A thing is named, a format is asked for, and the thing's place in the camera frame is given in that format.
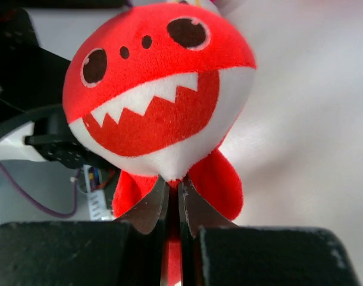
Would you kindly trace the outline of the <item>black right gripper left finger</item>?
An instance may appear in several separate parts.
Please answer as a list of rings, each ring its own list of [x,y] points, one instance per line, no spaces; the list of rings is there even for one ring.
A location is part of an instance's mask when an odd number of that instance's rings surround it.
[[[167,285],[169,187],[113,221],[0,226],[0,285]]]

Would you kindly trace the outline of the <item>red shark plush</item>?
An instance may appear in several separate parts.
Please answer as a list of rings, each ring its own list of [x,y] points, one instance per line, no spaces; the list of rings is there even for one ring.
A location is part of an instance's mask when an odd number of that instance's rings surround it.
[[[158,178],[175,194],[186,176],[224,217],[239,215],[242,181],[219,147],[255,70],[250,46],[213,1],[138,6],[85,40],[67,70],[62,106],[78,141],[121,170],[114,216]]]

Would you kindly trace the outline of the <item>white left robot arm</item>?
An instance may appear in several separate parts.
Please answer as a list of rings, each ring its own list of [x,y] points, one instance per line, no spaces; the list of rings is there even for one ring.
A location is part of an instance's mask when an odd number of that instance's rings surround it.
[[[0,161],[112,164],[73,136],[62,108],[69,61],[40,47],[26,1],[0,1]]]

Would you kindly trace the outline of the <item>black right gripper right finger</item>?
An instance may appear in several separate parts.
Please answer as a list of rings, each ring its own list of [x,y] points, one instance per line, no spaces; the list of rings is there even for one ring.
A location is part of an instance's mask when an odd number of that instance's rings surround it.
[[[189,178],[179,185],[183,285],[359,285],[348,254],[324,228],[240,227]]]

